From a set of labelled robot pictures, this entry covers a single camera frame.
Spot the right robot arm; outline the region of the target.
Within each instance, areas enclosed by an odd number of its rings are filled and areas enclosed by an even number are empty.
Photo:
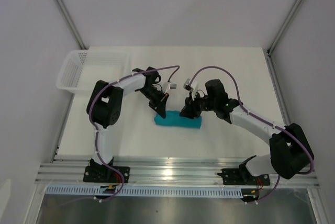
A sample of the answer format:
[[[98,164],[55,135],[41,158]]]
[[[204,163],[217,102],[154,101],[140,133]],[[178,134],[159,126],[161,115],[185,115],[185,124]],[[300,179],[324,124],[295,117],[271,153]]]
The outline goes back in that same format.
[[[277,124],[248,110],[237,99],[230,98],[222,82],[214,79],[206,82],[206,94],[200,96],[196,87],[187,79],[184,88],[189,92],[180,116],[197,119],[204,111],[213,111],[229,124],[241,127],[264,141],[269,154],[251,156],[239,165],[239,178],[251,184],[263,174],[278,174],[290,179],[302,173],[303,168],[314,168],[314,154],[298,124]]]

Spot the teal t-shirt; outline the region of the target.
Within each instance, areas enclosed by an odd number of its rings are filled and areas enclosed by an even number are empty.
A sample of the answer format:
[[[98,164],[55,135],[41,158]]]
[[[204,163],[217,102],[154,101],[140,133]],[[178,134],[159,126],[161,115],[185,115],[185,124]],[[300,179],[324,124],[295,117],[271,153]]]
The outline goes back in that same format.
[[[154,117],[154,122],[156,125],[164,127],[200,129],[202,126],[202,117],[200,116],[195,119],[190,119],[180,116],[179,111],[168,110],[166,111],[165,118],[162,118],[160,115],[156,114]]]

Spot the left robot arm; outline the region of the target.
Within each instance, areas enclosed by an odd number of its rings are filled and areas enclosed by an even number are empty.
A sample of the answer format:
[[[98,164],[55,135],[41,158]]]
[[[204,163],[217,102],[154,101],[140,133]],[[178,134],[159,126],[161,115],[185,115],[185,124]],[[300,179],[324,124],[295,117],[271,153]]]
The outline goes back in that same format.
[[[148,67],[146,70],[136,68],[131,74],[111,83],[100,80],[95,84],[86,109],[89,121],[95,128],[95,153],[88,168],[95,171],[100,181],[110,181],[116,170],[113,168],[114,157],[107,135],[120,117],[125,96],[140,92],[149,100],[151,109],[163,119],[166,117],[169,94],[155,88],[160,81],[157,69]]]

